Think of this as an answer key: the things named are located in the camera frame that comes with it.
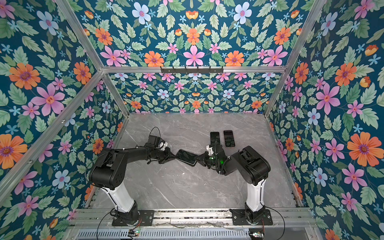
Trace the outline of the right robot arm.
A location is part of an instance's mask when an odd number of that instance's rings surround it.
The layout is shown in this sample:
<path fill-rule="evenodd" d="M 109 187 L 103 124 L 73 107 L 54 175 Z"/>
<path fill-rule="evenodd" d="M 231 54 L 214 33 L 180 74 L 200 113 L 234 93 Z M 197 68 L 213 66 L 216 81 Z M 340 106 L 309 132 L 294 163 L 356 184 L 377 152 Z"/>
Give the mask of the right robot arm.
<path fill-rule="evenodd" d="M 264 189 L 271 166 L 268 161 L 251 146 L 246 146 L 231 156 L 227 156 L 220 144 L 207 146 L 205 153 L 195 157 L 195 162 L 219 175 L 227 176 L 239 171 L 247 183 L 247 200 L 244 216 L 248 223 L 254 225 L 265 214 Z"/>

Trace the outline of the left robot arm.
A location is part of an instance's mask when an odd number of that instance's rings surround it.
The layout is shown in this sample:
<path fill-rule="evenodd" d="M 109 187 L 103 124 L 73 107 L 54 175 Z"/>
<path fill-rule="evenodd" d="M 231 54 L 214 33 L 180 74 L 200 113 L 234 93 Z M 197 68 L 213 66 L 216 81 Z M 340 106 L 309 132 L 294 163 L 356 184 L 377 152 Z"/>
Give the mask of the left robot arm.
<path fill-rule="evenodd" d="M 134 148 L 105 148 L 98 156 L 89 173 L 89 180 L 105 192 L 114 204 L 113 226 L 134 226 L 140 220 L 137 202 L 130 196 L 124 184 L 127 165 L 136 161 L 155 161 L 165 164 L 174 160 L 168 143 L 162 138 L 150 135 L 144 146 Z"/>

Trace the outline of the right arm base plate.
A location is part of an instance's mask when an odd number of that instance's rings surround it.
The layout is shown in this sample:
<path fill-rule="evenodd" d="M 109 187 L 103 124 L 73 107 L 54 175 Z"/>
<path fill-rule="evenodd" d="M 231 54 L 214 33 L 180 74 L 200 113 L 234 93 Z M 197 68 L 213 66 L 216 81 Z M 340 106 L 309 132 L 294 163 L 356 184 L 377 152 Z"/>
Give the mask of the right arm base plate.
<path fill-rule="evenodd" d="M 244 209 L 230 209 L 233 225 L 235 226 L 272 226 L 273 219 L 269 210 L 258 212 Z"/>

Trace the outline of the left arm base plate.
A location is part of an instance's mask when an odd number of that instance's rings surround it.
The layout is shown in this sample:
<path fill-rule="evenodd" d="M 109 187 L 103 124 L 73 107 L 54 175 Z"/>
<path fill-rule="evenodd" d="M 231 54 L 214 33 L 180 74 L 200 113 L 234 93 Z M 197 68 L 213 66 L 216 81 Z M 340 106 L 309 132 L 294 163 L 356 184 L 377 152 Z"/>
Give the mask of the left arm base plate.
<path fill-rule="evenodd" d="M 121 213 L 114 210 L 112 216 L 114 227 L 141 227 L 151 226 L 154 220 L 155 211 L 153 210 L 132 210 L 131 212 Z"/>

